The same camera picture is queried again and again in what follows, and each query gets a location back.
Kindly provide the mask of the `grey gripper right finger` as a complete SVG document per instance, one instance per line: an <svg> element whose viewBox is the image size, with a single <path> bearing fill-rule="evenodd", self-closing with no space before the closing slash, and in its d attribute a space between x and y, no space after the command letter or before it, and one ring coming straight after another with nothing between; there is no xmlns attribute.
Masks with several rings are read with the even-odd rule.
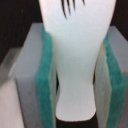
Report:
<svg viewBox="0 0 128 128"><path fill-rule="evenodd" d="M109 28L95 69L95 102L99 128L127 127L128 41L115 26Z"/></svg>

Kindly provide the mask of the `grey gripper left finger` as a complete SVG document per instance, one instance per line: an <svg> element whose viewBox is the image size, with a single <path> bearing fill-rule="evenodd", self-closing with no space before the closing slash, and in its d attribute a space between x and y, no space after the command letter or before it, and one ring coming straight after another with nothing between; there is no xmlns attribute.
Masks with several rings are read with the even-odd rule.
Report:
<svg viewBox="0 0 128 128"><path fill-rule="evenodd" d="M52 41L42 23L31 25L14 76L25 128L56 128L56 71Z"/></svg>

